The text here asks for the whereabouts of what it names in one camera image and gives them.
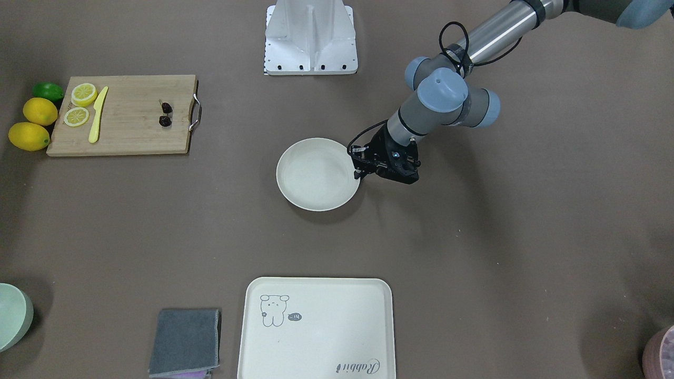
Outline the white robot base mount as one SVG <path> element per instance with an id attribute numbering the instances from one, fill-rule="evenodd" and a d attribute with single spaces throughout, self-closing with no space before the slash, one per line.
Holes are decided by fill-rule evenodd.
<path id="1" fill-rule="evenodd" d="M 277 1 L 265 14 L 264 74 L 358 71 L 354 11 L 344 2 Z"/>

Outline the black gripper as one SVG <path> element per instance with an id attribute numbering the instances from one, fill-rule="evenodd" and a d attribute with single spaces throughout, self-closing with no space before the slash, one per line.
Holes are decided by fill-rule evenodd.
<path id="1" fill-rule="evenodd" d="M 355 180 L 369 174 L 406 184 L 419 180 L 418 144 L 414 140 L 409 140 L 407 145 L 398 144 L 385 126 L 374 134 L 366 148 L 351 148 L 351 159 L 354 165 L 364 165 L 363 169 L 354 170 Z"/>

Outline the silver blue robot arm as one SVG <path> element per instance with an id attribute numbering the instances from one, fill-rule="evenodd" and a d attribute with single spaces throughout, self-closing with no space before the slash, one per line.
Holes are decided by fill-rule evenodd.
<path id="1" fill-rule="evenodd" d="M 446 44 L 438 36 L 435 57 L 417 57 L 404 78 L 412 93 L 363 146 L 349 142 L 351 178 L 375 174 L 411 184 L 419 179 L 418 144 L 441 126 L 487 127 L 499 116 L 501 101 L 493 91 L 474 88 L 465 79 L 474 68 L 504 58 L 525 34 L 566 12 L 603 20 L 620 28 L 642 29 L 672 12 L 672 1 L 510 1 L 472 31 L 459 28 L 461 40 Z"/>

